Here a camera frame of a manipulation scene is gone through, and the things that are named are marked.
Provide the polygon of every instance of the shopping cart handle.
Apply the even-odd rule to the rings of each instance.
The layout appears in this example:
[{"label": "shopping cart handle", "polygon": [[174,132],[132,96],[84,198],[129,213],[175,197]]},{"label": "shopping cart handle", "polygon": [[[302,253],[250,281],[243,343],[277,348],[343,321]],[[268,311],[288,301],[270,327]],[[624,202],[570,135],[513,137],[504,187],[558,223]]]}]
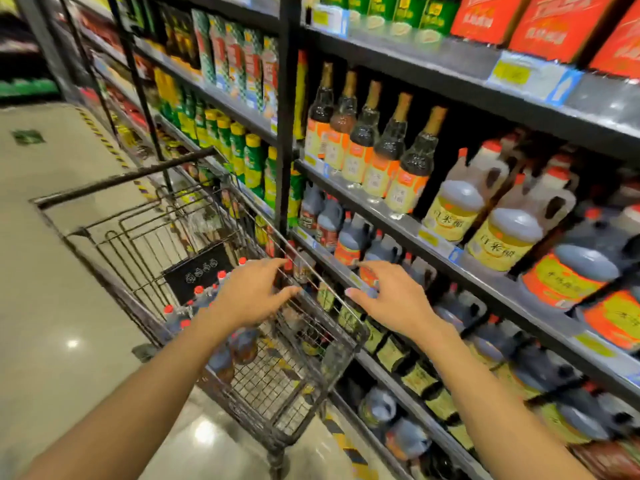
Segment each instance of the shopping cart handle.
[{"label": "shopping cart handle", "polygon": [[30,202],[36,205],[38,209],[46,210],[46,209],[49,209],[50,207],[53,207],[54,205],[58,205],[63,202],[75,200],[77,198],[84,197],[85,195],[89,195],[94,192],[100,192],[101,190],[115,187],[116,185],[137,180],[140,177],[146,177],[147,175],[151,175],[152,173],[157,173],[159,171],[176,167],[183,163],[194,162],[204,157],[208,157],[216,154],[217,154],[217,151],[212,146],[210,148],[205,148],[197,152],[188,153],[187,155],[180,158],[174,158],[169,161],[158,163],[158,165],[141,168],[137,171],[130,171],[128,173],[123,173],[121,175],[112,175],[111,177],[107,177],[103,180],[99,180],[91,184],[86,184],[86,185],[83,185],[82,187],[77,187],[75,189],[66,190],[64,192],[56,192],[50,195],[45,195],[43,197],[36,197],[31,199]]}]

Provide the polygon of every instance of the glass bottle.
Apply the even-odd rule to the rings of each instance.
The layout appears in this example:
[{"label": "glass bottle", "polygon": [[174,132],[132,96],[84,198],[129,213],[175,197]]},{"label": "glass bottle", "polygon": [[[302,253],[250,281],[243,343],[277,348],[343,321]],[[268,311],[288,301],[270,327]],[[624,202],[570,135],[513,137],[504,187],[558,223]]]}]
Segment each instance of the glass bottle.
[{"label": "glass bottle", "polygon": [[325,62],[316,100],[309,108],[305,154],[324,159],[327,131],[333,115],[333,64]]},{"label": "glass bottle", "polygon": [[349,188],[356,188],[362,184],[367,167],[366,161],[371,158],[373,145],[380,137],[378,133],[380,90],[382,90],[382,84],[377,80],[372,80],[367,101],[349,135],[348,149],[342,167],[342,176],[350,182]]},{"label": "glass bottle", "polygon": [[446,108],[434,106],[427,125],[415,137],[412,147],[400,158],[400,169],[391,182],[385,198],[388,208],[393,210],[391,218],[399,219],[411,213],[418,203],[424,186],[433,172],[433,154],[446,113]]},{"label": "glass bottle", "polygon": [[367,200],[371,203],[378,203],[387,195],[389,184],[400,167],[400,157],[406,149],[406,113],[409,112],[412,97],[411,94],[400,94],[396,112],[373,147],[373,155],[363,180],[364,190],[370,195]]},{"label": "glass bottle", "polygon": [[356,124],[358,100],[356,99],[356,72],[347,72],[342,95],[338,99],[337,111],[333,113],[327,133],[326,151],[324,161],[332,168],[331,173],[336,174],[342,170],[344,163],[344,150],[349,143],[349,135]]}]

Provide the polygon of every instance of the shopping cart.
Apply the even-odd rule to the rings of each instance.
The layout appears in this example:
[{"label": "shopping cart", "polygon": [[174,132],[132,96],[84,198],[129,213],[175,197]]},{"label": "shopping cart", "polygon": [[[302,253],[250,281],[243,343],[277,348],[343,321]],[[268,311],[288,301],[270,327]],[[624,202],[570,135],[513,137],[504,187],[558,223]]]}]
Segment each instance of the shopping cart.
[{"label": "shopping cart", "polygon": [[[221,159],[213,149],[190,153],[33,203],[157,347],[172,338],[164,307],[184,305],[195,286],[210,286],[217,272],[233,270],[240,258],[287,257],[295,264],[293,270],[286,266],[279,271],[275,288],[300,285],[303,291],[260,325],[256,359],[236,364],[230,383],[208,367],[198,380],[198,386],[266,448],[271,477],[277,479],[285,448],[304,432],[366,341],[367,331],[359,320],[350,319],[353,310],[312,263],[268,223]],[[81,205],[88,198],[93,209],[98,193],[114,192],[132,181],[139,184],[143,177],[162,182],[165,174],[173,188],[158,185],[149,201],[89,224],[60,225],[66,214],[57,212],[57,206]],[[74,215],[82,213],[79,209]],[[340,311],[342,326],[337,321]]]}]

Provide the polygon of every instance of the black metal pole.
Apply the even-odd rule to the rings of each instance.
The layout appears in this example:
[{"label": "black metal pole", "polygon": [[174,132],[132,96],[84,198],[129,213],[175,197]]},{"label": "black metal pole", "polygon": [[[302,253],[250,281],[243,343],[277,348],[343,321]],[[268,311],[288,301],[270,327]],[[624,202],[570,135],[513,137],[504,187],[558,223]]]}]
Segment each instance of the black metal pole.
[{"label": "black metal pole", "polygon": [[[107,0],[109,2],[109,7],[111,8],[111,13],[115,19],[116,28],[118,30],[118,37],[120,38],[120,43],[122,44],[122,48],[124,49],[124,55],[127,58],[127,65],[131,71],[131,76],[133,78],[133,85],[136,88],[136,92],[138,94],[138,99],[140,100],[140,106],[142,108],[142,113],[145,115],[145,120],[147,122],[147,126],[149,128],[149,135],[151,136],[151,141],[154,144],[154,149],[156,151],[156,156],[158,161],[163,162],[164,156],[162,154],[162,147],[160,146],[160,141],[158,140],[158,135],[156,131],[156,122],[151,116],[151,112],[149,111],[149,106],[147,104],[147,96],[145,94],[145,89],[142,85],[142,78],[140,78],[140,74],[138,73],[138,66],[136,65],[136,58],[133,56],[133,36],[128,30],[124,28],[124,24],[122,23],[122,17],[120,15],[120,8],[118,7],[117,0]],[[169,190],[170,193],[173,192],[173,186],[171,185],[171,178],[169,174],[165,171],[164,174],[164,183]]]},{"label": "black metal pole", "polygon": [[69,30],[71,30],[71,35],[74,38],[74,42],[76,43],[76,47],[78,47],[80,52],[80,58],[82,59],[82,64],[84,66],[84,70],[87,71],[89,77],[91,78],[93,84],[93,90],[98,95],[98,99],[100,99],[100,104],[102,109],[104,110],[105,115],[107,116],[107,120],[111,126],[111,131],[114,137],[117,137],[118,133],[116,132],[116,126],[113,124],[113,120],[111,119],[111,112],[109,111],[109,107],[107,106],[107,101],[105,101],[102,96],[102,92],[100,91],[100,85],[98,84],[98,79],[93,71],[93,66],[89,61],[89,56],[86,55],[84,51],[84,44],[82,43],[82,37],[78,30],[76,29],[76,24],[74,23],[73,17],[71,17],[71,13],[69,12],[69,8],[65,0],[60,0],[60,6],[62,7],[62,12],[67,19],[67,24],[69,26]]},{"label": "black metal pole", "polygon": [[296,106],[296,74],[301,36],[301,0],[280,0],[278,46],[278,160],[276,165],[276,228],[287,234],[287,209],[291,163],[293,161],[293,121]]}]

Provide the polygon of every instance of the beige floor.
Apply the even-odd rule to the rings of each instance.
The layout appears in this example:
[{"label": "beige floor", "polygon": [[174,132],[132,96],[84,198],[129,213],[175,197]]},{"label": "beige floor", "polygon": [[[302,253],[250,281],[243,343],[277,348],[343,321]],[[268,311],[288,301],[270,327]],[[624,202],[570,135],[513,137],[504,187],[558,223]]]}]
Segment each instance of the beige floor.
[{"label": "beige floor", "polygon": [[[119,164],[68,105],[0,111],[0,128],[0,480],[9,480],[140,366],[131,349],[144,337],[28,203],[121,173]],[[37,129],[46,143],[18,146],[14,129]],[[52,215],[71,229],[142,202],[125,184]],[[334,416],[379,477],[391,478]],[[288,453],[288,478],[353,478],[346,455],[317,419]],[[194,390],[143,478],[258,480],[267,471],[264,450]]]}]

